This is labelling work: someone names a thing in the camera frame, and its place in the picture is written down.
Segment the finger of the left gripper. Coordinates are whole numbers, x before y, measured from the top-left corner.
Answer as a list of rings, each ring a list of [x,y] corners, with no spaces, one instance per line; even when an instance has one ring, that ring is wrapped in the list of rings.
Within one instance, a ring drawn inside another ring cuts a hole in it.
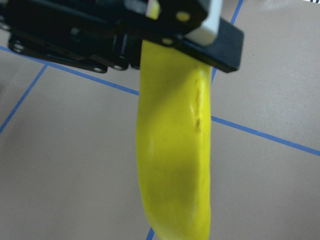
[[[220,0],[3,0],[0,27],[17,54],[92,72],[139,69],[149,41],[230,73],[244,33],[221,8]]]

